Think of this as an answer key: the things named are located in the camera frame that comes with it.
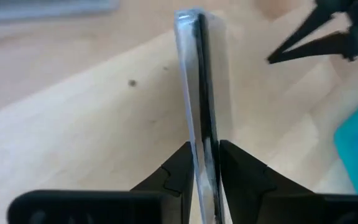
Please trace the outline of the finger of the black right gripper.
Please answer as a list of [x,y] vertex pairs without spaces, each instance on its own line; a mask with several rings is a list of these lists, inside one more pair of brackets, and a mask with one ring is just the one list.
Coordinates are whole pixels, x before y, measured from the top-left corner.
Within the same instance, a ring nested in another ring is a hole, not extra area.
[[316,7],[296,31],[309,35],[333,19],[337,12],[347,14],[351,20],[347,32],[358,29],[358,0],[315,0],[315,2]]
[[294,32],[267,57],[268,62],[273,64],[318,55],[341,55],[348,61],[354,61],[358,57],[358,29],[351,29],[349,32],[333,32],[288,50],[307,35],[298,31]]

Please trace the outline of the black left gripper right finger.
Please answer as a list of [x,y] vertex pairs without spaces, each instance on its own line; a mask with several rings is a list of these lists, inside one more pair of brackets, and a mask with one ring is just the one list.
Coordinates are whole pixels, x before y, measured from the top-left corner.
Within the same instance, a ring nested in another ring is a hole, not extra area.
[[224,191],[233,224],[312,224],[313,192],[228,140],[219,143]]

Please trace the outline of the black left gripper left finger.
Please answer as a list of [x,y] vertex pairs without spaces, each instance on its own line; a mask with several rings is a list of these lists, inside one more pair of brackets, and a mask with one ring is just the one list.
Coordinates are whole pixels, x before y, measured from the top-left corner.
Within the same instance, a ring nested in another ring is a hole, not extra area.
[[135,224],[189,224],[193,156],[184,143],[156,171],[131,189],[137,196]]

